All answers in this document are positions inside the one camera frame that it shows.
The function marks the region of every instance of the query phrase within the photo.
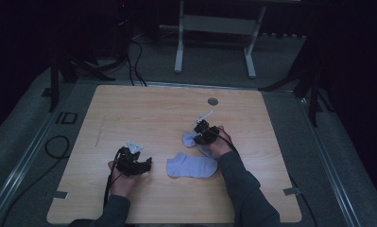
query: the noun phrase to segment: metal frame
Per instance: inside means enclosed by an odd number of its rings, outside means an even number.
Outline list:
[[[9,209],[9,205],[13,196],[15,195],[21,181],[28,172],[32,165],[36,155],[38,154],[41,146],[44,143],[44,138],[49,133],[53,122],[56,120],[56,116],[60,112],[61,107],[64,105],[65,100],[71,95],[74,89],[74,84],[64,84],[64,97],[60,100],[57,108],[53,110],[52,113],[46,117],[45,121],[41,125],[39,131],[31,141],[28,149],[24,153],[23,157],[18,162],[17,166],[11,171],[6,182],[4,183],[2,189],[0,190],[0,220],[5,215],[6,211]]]
[[[313,123],[307,117],[306,100],[304,98],[298,99],[298,103],[300,105],[301,112],[303,113],[303,117],[306,119],[308,126],[311,129],[312,134],[317,142],[317,153],[320,158],[320,162],[322,163],[323,168],[326,171],[327,178],[329,179],[329,182],[332,185],[332,189],[341,208],[344,219],[346,220],[348,226],[362,226],[359,221],[359,218],[353,210],[350,198],[348,196],[347,191],[345,190],[345,186],[341,182],[338,173],[335,170],[333,161],[330,158],[329,151],[326,149],[324,145],[320,132],[317,128],[314,127]]]
[[[196,16],[184,14],[184,0],[180,0],[180,25],[179,25],[179,45],[177,47],[176,64],[174,71],[182,72],[182,60],[184,54],[183,33],[184,30],[197,30],[209,32],[223,32],[231,34],[250,35],[250,42],[244,48],[245,62],[247,63],[248,76],[255,78],[255,66],[252,59],[252,50],[255,46],[256,38],[266,12],[266,7],[261,7],[257,20],[243,20],[232,18]]]

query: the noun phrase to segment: hole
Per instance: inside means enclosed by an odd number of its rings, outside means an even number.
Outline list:
[[[217,100],[217,98],[215,98],[215,97],[210,97],[210,98],[208,99],[208,103],[209,103],[209,105],[211,105],[211,106],[215,106],[215,105],[218,104],[218,100]]]

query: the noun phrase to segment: sleeve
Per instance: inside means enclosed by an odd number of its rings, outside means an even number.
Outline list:
[[[279,212],[267,201],[259,181],[248,172],[238,152],[218,160],[234,209],[234,226],[280,226]]]
[[[122,227],[126,225],[129,215],[130,202],[122,196],[109,196],[108,204],[103,210],[102,216],[92,222],[89,227]]]

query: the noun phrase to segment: hand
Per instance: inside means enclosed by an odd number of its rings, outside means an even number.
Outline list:
[[[108,162],[109,169],[111,169],[112,165],[113,161]],[[135,185],[138,184],[141,176],[142,174],[126,177],[115,167],[111,176],[113,184],[109,190],[110,194],[128,198]]]
[[[230,138],[229,135],[227,135],[224,132],[224,127],[219,126],[218,128],[219,128],[219,134],[218,135],[223,137],[224,139],[226,139],[227,141],[229,141],[231,143],[231,138]],[[207,145],[205,147],[208,148],[209,150],[211,150],[217,158],[219,158],[221,155],[223,155],[225,153],[232,151],[232,148],[230,147],[230,145],[226,141],[221,139],[220,137],[217,137],[217,139],[214,142],[212,142],[210,145]]]

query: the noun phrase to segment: cord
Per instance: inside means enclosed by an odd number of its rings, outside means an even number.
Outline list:
[[[115,166],[116,166],[116,163],[117,163],[117,160],[120,156],[120,153],[121,151],[118,150],[117,153],[115,154],[114,156],[114,160],[113,160],[113,164],[111,165],[111,174],[109,175],[108,177],[108,181],[106,183],[106,189],[105,189],[105,195],[103,197],[103,209],[105,209],[105,206],[108,204],[108,198],[109,198],[109,190],[111,189],[111,186],[114,184],[115,181],[117,181],[118,178],[121,177],[122,173],[116,178],[114,179],[114,181],[111,181],[111,178],[112,178],[112,174],[114,172],[114,169],[115,169]]]
[[[210,131],[210,130],[208,130],[208,129],[204,129],[204,128],[202,128],[202,129],[205,130],[205,131],[207,131],[207,132],[209,132],[209,133],[211,133],[211,134],[213,134],[213,135],[216,135],[216,136],[219,137],[220,139],[224,140],[224,141],[230,146],[230,148],[231,148],[233,151],[238,152],[238,150],[235,148],[235,145],[232,143],[231,137],[230,137],[227,133],[226,133],[226,135],[229,137],[230,141],[226,140],[223,136],[220,136],[219,134],[216,134],[216,133],[214,133],[214,132],[212,132],[212,131]]]
[[[291,180],[292,184],[293,184],[296,188],[298,188],[297,183],[294,181],[294,179],[291,177],[291,175],[288,174],[288,176],[289,176],[289,179]],[[317,225],[317,221],[316,221],[316,217],[315,217],[315,214],[313,213],[313,211],[312,211],[312,209],[311,209],[311,206],[310,206],[309,203],[308,203],[308,200],[305,199],[305,197],[303,196],[302,193],[300,193],[300,196],[302,197],[303,201],[305,202],[306,206],[308,207],[309,213],[311,214],[311,217],[312,217],[312,220],[313,220],[315,226],[318,227],[318,225]]]
[[[141,74],[138,72],[138,61],[141,58],[141,55],[142,55],[142,52],[143,52],[142,51],[142,46],[140,44],[138,44],[137,42],[133,41],[133,40],[131,40],[131,42],[133,44],[137,44],[139,46],[140,51],[139,51],[138,58],[135,61],[134,66],[132,66],[131,60],[130,60],[129,56],[127,56],[127,62],[129,63],[129,80],[131,81],[132,86],[135,86],[135,84],[133,82],[133,79],[132,79],[132,70],[134,70],[135,76],[138,78],[138,80],[140,81],[141,85],[147,87],[146,82],[142,78]]]
[[[53,155],[49,152],[49,149],[48,149],[48,144],[54,140],[54,139],[57,139],[57,138],[62,138],[66,141],[66,148],[63,152],[63,154],[61,156],[56,156],[56,155]],[[13,208],[13,206],[17,203],[17,201],[32,187],[35,185],[35,183],[37,183],[38,181],[40,181],[44,176],[46,176],[47,173],[49,173],[52,169],[54,169],[61,160],[63,159],[66,159],[66,158],[69,158],[70,155],[66,155],[67,151],[68,151],[68,148],[70,148],[70,141],[68,140],[67,137],[65,137],[64,135],[57,135],[57,136],[54,136],[52,138],[50,138],[49,140],[46,141],[45,145],[44,145],[44,151],[46,152],[47,155],[49,155],[50,157],[54,158],[54,159],[57,159],[58,161],[53,164],[49,169],[47,169],[44,174],[42,174],[37,180],[35,180],[35,182],[33,182],[32,184],[30,184],[24,191],[21,192],[21,194],[10,204],[9,208],[8,208],[8,211],[6,212],[5,216],[3,217],[2,219],[2,224],[1,226],[4,227],[5,226],[5,223],[6,223],[6,220],[9,216],[9,213],[11,211],[11,209]]]

